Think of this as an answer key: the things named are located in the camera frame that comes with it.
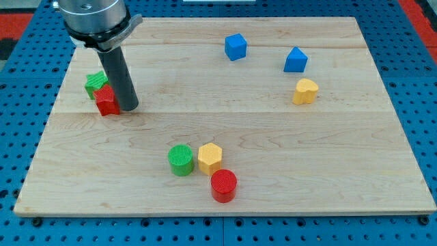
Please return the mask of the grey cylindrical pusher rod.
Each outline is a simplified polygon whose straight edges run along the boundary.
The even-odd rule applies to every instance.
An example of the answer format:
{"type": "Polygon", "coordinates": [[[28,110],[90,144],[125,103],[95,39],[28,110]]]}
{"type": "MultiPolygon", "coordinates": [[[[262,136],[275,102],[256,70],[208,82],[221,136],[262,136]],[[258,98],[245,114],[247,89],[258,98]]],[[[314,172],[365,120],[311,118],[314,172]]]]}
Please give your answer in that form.
{"type": "Polygon", "coordinates": [[[119,107],[123,111],[136,109],[139,105],[139,99],[122,49],[117,47],[109,52],[98,53],[98,56],[118,100],[119,107]]]}

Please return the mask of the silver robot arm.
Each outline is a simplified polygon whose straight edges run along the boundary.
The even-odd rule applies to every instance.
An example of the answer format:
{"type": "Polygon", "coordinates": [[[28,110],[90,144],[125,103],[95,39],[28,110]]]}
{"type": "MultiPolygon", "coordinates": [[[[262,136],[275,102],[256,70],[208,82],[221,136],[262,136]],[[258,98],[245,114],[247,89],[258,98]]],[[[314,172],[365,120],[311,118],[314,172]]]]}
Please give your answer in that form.
{"type": "Polygon", "coordinates": [[[73,43],[97,52],[109,82],[124,111],[132,111],[139,99],[121,48],[122,42],[143,22],[131,15],[123,0],[56,0],[73,43]]]}

